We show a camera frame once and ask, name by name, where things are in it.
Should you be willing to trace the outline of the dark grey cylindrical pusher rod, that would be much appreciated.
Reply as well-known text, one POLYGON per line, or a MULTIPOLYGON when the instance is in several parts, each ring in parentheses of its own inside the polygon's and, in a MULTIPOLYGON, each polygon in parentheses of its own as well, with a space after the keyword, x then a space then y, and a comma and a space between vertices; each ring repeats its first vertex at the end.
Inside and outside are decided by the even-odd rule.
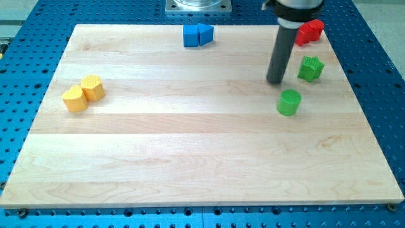
POLYGON ((283 81, 298 30, 299 26, 297 28, 279 26, 266 74, 270 84, 280 84, 283 81))

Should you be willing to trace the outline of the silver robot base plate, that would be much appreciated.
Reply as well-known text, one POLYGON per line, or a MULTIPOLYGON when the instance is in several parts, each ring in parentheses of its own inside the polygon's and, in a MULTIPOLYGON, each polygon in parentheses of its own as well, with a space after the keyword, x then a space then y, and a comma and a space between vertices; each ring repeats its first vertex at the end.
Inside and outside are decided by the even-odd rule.
POLYGON ((231 0, 165 0, 166 12, 231 12, 231 0))

